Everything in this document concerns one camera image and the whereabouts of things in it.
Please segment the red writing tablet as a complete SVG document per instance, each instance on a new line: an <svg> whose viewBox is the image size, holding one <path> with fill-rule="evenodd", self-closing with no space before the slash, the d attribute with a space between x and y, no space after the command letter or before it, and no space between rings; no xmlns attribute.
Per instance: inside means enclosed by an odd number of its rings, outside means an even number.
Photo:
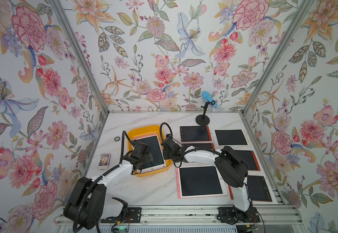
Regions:
<svg viewBox="0 0 338 233"><path fill-rule="evenodd" d="M189 147L193 146L195 148L203 148L203 149L209 149L209 150L215 149L213 143L187 143L187 144L184 144L184 145L187 145Z"/></svg>
<svg viewBox="0 0 338 233"><path fill-rule="evenodd" d="M207 126L180 126L182 142L210 142L211 134Z"/></svg>
<svg viewBox="0 0 338 233"><path fill-rule="evenodd" d="M263 176L248 175L246 184L252 201L273 202L272 195Z"/></svg>
<svg viewBox="0 0 338 233"><path fill-rule="evenodd" d="M260 171L259 163L252 150L237 150L236 152L241 156L249 171Z"/></svg>

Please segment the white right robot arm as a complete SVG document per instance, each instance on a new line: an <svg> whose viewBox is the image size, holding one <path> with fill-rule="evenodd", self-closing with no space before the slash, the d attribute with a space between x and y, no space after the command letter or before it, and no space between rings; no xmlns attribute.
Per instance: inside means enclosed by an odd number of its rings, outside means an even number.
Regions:
<svg viewBox="0 0 338 233"><path fill-rule="evenodd" d="M233 209L229 211L231 218L238 222L259 222L256 208L248 192L248 169L241 156L229 146L220 151L207 148L177 144L172 135L161 143L164 159L171 159L174 163L201 163L213 166L220 173L222 179L232 188L234 197Z"/></svg>

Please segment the white writing tablet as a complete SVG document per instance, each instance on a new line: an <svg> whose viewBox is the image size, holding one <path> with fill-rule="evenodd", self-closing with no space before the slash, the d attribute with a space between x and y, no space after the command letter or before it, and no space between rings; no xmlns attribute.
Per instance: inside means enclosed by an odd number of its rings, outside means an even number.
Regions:
<svg viewBox="0 0 338 233"><path fill-rule="evenodd" d="M247 146L248 142L242 130L215 130L219 146Z"/></svg>

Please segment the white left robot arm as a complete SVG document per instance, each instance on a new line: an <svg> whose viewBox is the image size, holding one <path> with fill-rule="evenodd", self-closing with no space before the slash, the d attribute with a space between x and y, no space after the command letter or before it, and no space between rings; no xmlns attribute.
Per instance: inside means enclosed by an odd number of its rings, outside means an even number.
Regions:
<svg viewBox="0 0 338 233"><path fill-rule="evenodd" d="M72 231L99 227L101 219L114 219L118 225L128 218L128 203L120 198L106 198L107 189L123 182L134 171L141 170L149 145L133 141L133 150L121 158L120 163L94 178L82 177L71 193L63 216L73 221Z"/></svg>

